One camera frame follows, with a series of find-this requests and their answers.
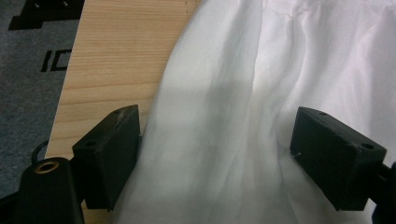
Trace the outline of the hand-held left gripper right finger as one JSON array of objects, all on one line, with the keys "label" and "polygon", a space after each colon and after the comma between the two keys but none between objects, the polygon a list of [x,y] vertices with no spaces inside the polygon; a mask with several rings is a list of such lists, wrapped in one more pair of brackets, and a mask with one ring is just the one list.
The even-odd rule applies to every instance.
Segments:
[{"label": "hand-held left gripper right finger", "polygon": [[331,115],[299,107],[290,154],[335,209],[361,211],[387,150]]}]

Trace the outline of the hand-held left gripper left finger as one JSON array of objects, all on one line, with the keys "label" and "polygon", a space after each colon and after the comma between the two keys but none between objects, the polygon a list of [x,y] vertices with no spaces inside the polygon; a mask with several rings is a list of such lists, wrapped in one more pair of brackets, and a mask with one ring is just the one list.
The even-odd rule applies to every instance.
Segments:
[{"label": "hand-held left gripper left finger", "polygon": [[89,209],[114,209],[136,165],[140,143],[138,105],[129,105],[109,113],[73,145],[72,161]]}]

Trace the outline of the white cloth garment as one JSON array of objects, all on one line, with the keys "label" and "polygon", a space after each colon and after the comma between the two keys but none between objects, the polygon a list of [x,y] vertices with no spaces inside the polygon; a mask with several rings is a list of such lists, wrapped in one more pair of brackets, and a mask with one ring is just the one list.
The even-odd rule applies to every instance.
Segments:
[{"label": "white cloth garment", "polygon": [[396,0],[203,0],[166,65],[113,224],[371,224],[290,155],[299,106],[396,161]]}]

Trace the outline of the black stand base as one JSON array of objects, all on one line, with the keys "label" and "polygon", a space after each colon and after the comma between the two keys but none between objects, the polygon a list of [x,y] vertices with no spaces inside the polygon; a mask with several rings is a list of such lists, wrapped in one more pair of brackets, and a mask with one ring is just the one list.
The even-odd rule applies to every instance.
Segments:
[{"label": "black stand base", "polygon": [[40,29],[47,21],[79,20],[85,0],[26,0],[19,16],[8,26],[10,31]]}]

